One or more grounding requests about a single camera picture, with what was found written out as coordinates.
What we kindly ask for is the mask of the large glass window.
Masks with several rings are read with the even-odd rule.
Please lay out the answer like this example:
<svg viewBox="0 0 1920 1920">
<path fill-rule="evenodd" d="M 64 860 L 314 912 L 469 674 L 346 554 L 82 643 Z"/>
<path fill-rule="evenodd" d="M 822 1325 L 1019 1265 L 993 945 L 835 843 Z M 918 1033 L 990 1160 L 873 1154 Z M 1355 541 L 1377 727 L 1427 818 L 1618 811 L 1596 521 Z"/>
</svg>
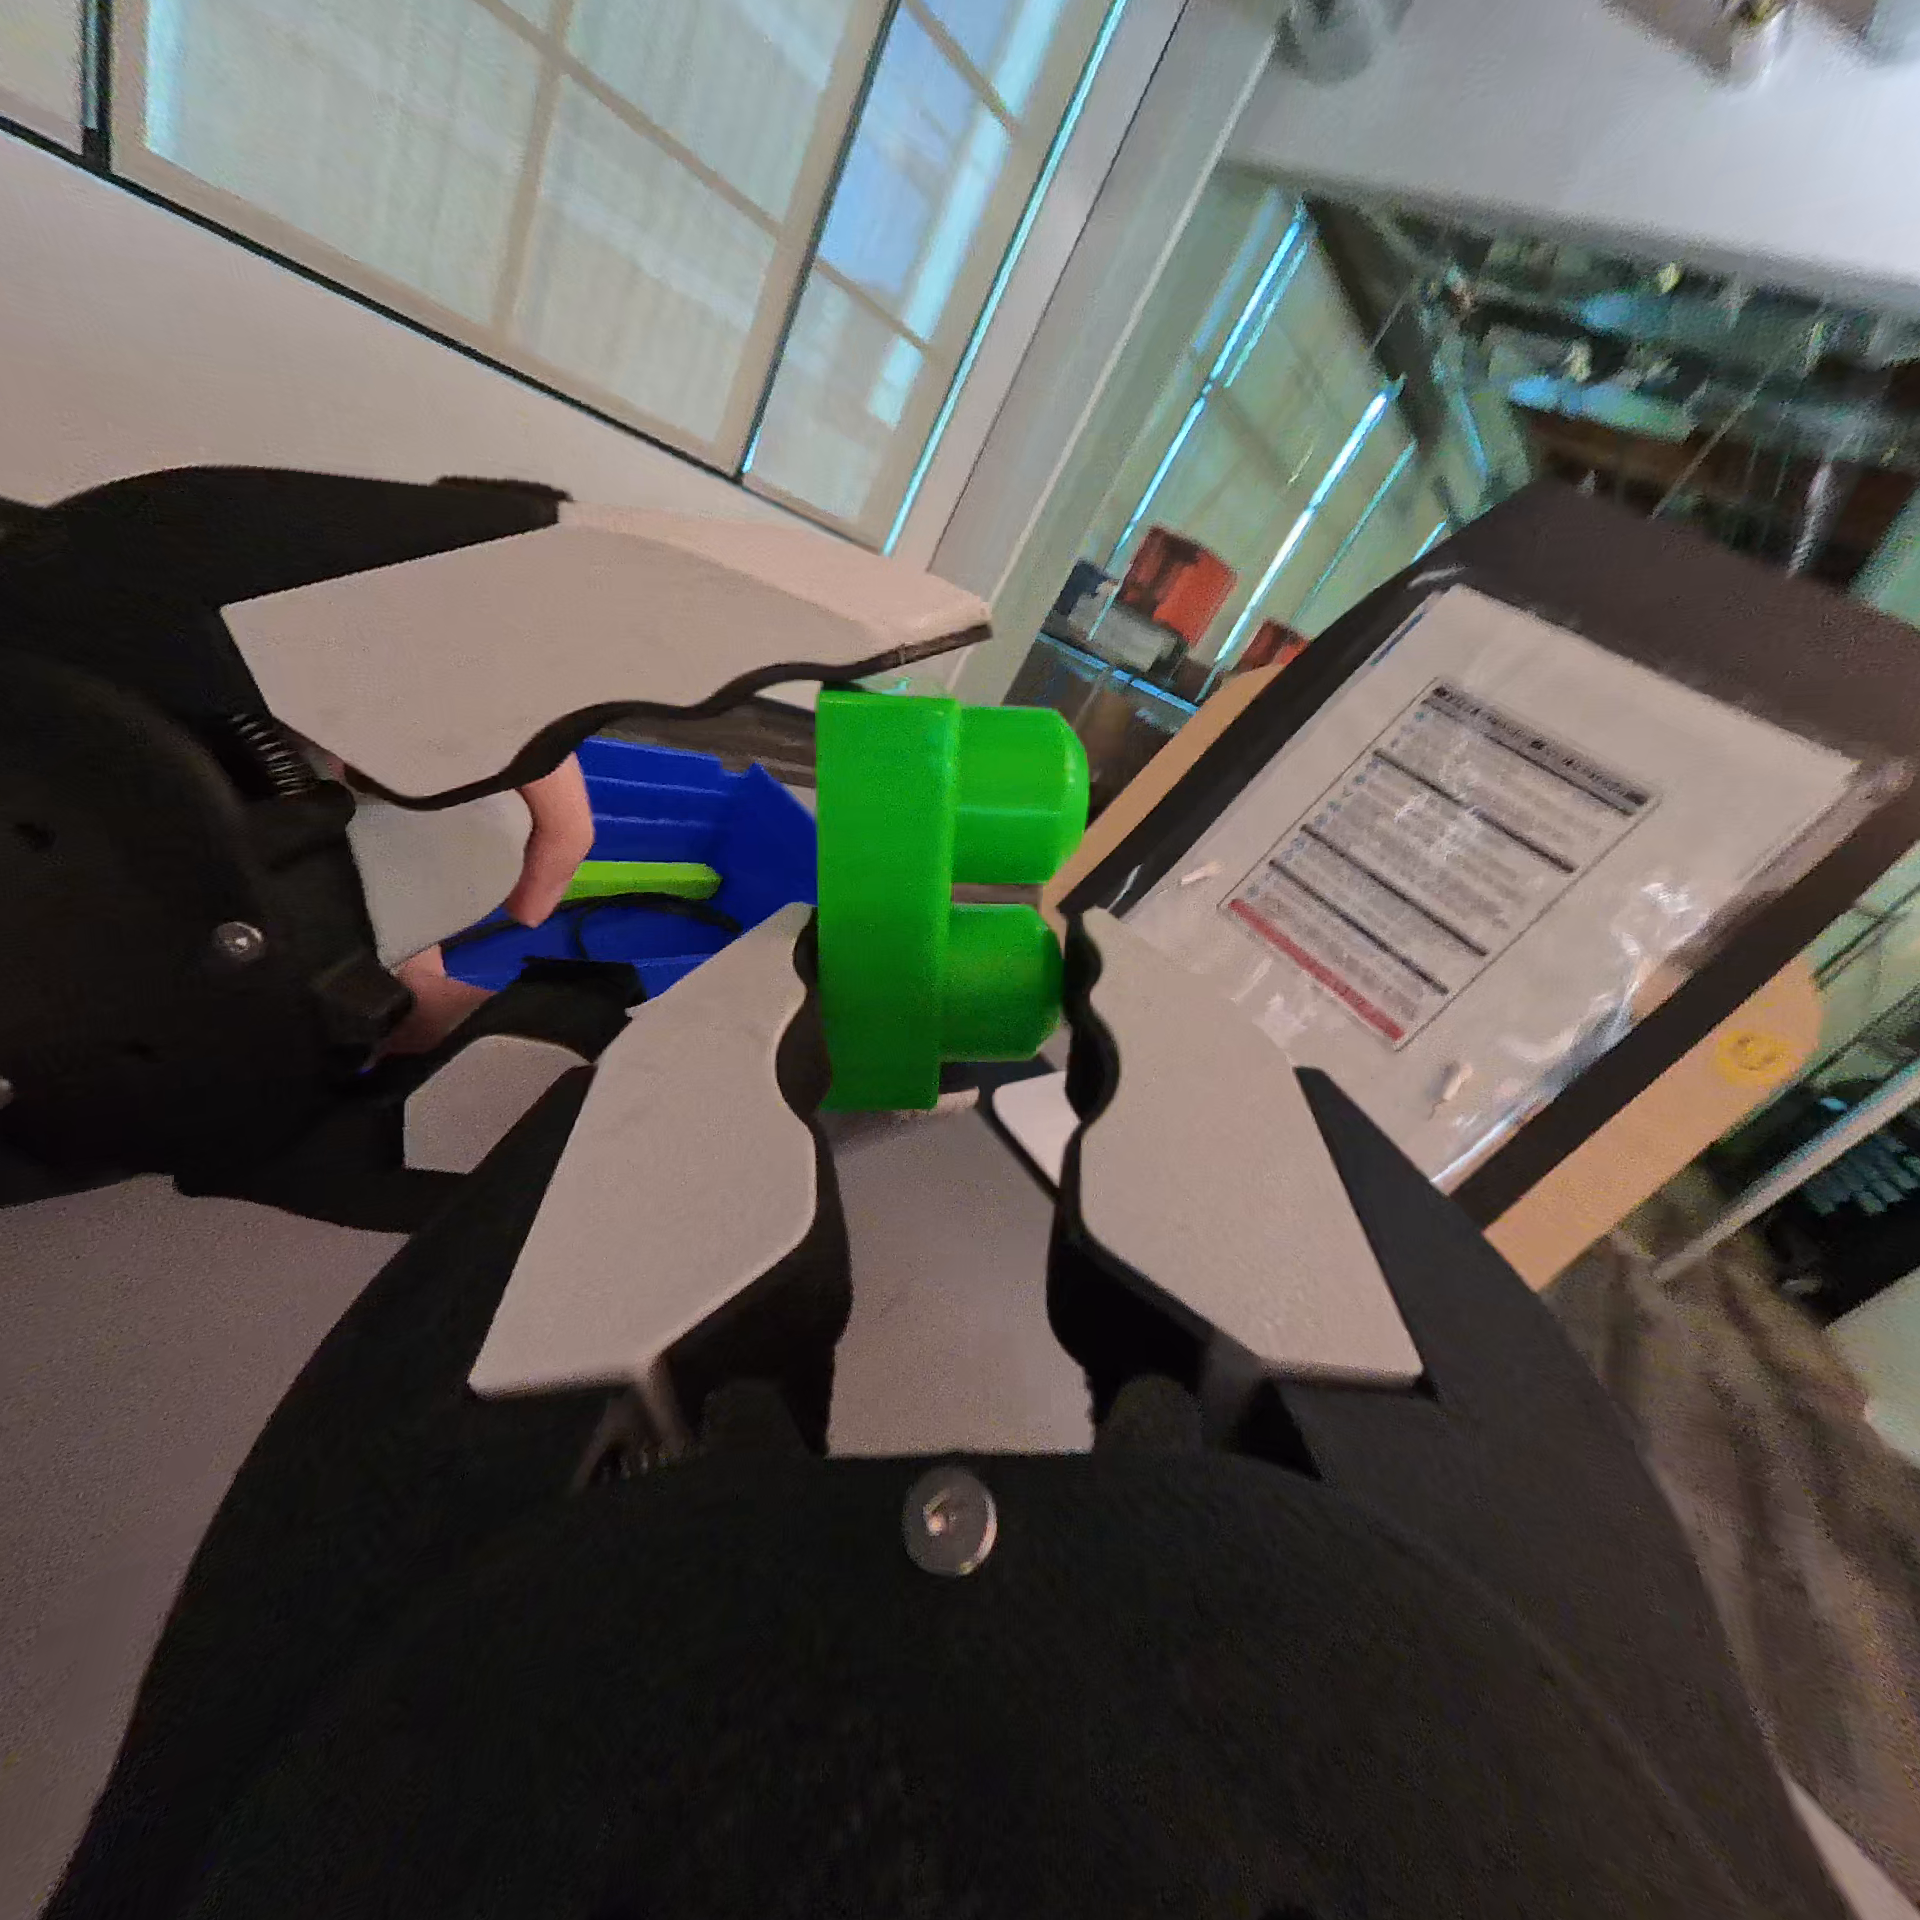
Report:
<svg viewBox="0 0 1920 1920">
<path fill-rule="evenodd" d="M 1121 20 L 5 5 L 5 123 L 893 549 Z"/>
</svg>

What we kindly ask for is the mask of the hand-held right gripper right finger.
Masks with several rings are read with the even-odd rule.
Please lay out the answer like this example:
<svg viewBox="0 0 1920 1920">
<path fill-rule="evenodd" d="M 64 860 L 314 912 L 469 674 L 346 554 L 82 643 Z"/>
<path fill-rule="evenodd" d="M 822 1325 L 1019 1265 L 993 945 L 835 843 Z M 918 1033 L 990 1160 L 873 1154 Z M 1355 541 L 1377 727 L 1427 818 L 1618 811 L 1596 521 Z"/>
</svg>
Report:
<svg viewBox="0 0 1920 1920">
<path fill-rule="evenodd" d="M 1403 1389 L 1424 1365 L 1304 1080 L 1110 912 L 1067 929 L 1050 1325 L 1094 1426 L 1144 1378 L 1233 1434 L 1269 1386 Z"/>
</svg>

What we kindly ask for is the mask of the lime green plastic piece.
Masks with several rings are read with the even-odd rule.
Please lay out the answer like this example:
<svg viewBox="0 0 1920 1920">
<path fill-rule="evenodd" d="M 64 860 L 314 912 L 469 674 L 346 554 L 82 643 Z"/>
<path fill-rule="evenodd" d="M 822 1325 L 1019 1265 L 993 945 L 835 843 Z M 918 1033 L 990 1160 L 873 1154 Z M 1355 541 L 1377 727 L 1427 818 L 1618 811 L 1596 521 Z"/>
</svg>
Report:
<svg viewBox="0 0 1920 1920">
<path fill-rule="evenodd" d="M 688 904 L 706 904 L 718 893 L 721 885 L 721 873 L 697 860 L 589 858 L 573 873 L 563 904 L 576 905 L 624 897 L 662 897 Z"/>
</svg>

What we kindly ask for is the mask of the blue plastic bin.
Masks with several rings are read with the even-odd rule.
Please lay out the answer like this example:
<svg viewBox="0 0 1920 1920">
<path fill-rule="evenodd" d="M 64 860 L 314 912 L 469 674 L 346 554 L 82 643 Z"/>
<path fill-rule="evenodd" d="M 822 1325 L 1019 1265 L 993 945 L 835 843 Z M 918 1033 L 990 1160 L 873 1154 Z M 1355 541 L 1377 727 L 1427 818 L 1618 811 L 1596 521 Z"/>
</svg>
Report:
<svg viewBox="0 0 1920 1920">
<path fill-rule="evenodd" d="M 809 810 L 752 765 L 594 737 L 579 764 L 588 783 L 589 858 L 697 860 L 722 885 L 706 904 L 624 897 L 563 904 L 540 929 L 505 915 L 446 943 L 446 967 L 478 989 L 505 989 L 529 960 L 629 963 L 649 1001 L 788 905 L 819 897 L 819 836 Z"/>
</svg>

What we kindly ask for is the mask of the white tablet stand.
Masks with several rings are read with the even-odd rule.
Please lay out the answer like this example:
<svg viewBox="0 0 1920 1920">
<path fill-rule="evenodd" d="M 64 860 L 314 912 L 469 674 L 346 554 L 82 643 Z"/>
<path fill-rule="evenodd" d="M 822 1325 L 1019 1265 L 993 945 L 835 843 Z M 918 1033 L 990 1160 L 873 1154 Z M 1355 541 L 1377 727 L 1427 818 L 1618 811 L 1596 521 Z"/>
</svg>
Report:
<svg viewBox="0 0 1920 1920">
<path fill-rule="evenodd" d="M 1001 1081 L 988 1096 L 993 1127 L 1038 1183 L 1058 1191 L 1080 1115 L 1067 1096 L 1067 1072 L 1045 1069 Z"/>
</svg>

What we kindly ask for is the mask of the green toy brick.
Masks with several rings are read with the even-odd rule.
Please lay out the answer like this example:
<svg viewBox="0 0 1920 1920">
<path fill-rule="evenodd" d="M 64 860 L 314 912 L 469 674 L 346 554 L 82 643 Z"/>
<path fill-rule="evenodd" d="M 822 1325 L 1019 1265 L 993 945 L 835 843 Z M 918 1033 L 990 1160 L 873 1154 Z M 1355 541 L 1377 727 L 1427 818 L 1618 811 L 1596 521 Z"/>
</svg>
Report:
<svg viewBox="0 0 1920 1920">
<path fill-rule="evenodd" d="M 926 1113 L 952 1065 L 1032 1061 L 1062 948 L 1032 904 L 1088 827 L 1088 757 L 1038 707 L 830 689 L 817 707 L 819 1000 L 836 1113 Z"/>
</svg>

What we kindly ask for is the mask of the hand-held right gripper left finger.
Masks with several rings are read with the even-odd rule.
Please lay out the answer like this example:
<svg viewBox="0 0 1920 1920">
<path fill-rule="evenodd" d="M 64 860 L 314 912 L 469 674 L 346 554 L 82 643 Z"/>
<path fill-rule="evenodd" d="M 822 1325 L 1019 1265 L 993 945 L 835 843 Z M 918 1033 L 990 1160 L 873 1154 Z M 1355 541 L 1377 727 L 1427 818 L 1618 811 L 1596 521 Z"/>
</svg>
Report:
<svg viewBox="0 0 1920 1920">
<path fill-rule="evenodd" d="M 764 1386 L 828 1443 L 848 1223 L 819 1123 L 814 908 L 645 1003 L 593 1069 L 469 1373 L 485 1402 L 632 1389 L 658 1436 Z"/>
</svg>

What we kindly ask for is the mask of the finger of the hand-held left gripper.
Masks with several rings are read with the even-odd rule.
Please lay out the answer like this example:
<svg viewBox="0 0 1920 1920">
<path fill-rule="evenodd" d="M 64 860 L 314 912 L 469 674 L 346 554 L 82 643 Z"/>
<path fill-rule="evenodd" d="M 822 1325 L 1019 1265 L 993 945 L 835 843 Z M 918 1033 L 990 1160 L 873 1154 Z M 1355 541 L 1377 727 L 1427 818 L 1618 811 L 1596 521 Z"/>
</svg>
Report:
<svg viewBox="0 0 1920 1920">
<path fill-rule="evenodd" d="M 464 1178 L 570 1072 L 594 1065 L 637 1007 L 629 963 L 529 960 L 404 1068 L 401 1163 Z"/>
<path fill-rule="evenodd" d="M 524 786 L 622 717 L 860 682 L 993 631 L 973 593 L 797 521 L 579 503 L 222 615 L 269 713 L 406 810 Z"/>
</svg>

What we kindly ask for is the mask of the plastic-sleeved instruction sheet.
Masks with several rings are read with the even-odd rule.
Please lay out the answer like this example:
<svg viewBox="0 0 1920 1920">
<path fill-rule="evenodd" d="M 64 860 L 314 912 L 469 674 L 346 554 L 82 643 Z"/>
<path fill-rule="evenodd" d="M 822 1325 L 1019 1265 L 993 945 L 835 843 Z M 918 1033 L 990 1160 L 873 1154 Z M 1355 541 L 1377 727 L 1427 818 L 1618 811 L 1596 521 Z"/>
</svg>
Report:
<svg viewBox="0 0 1920 1920">
<path fill-rule="evenodd" d="M 1837 845 L 1881 769 L 1466 585 L 1118 917 L 1457 1188 Z"/>
</svg>

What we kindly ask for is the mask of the person's left hand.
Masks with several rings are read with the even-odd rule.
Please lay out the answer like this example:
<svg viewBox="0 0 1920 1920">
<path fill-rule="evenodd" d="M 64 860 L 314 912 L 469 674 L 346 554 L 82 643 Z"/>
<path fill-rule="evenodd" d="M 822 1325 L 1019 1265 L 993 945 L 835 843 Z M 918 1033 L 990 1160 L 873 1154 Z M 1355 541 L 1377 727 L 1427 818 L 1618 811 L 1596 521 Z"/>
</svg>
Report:
<svg viewBox="0 0 1920 1920">
<path fill-rule="evenodd" d="M 555 771 L 524 785 L 518 803 L 525 807 L 529 832 L 500 915 L 517 927 L 540 929 L 560 911 L 593 851 L 593 805 L 579 757 L 570 754 Z M 386 1059 L 437 1050 L 486 1001 L 486 993 L 448 972 L 441 945 L 406 956 L 392 972 L 412 1007 L 382 1042 Z"/>
</svg>

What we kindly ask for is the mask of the orange machine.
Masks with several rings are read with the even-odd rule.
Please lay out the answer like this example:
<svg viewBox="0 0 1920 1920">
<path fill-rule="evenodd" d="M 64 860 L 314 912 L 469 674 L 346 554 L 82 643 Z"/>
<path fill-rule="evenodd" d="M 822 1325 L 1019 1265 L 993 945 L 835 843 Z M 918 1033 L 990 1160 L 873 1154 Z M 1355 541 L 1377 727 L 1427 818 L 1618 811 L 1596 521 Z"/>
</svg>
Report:
<svg viewBox="0 0 1920 1920">
<path fill-rule="evenodd" d="M 1213 549 L 1153 523 L 1121 578 L 1115 607 L 1194 649 L 1230 602 L 1237 578 Z"/>
</svg>

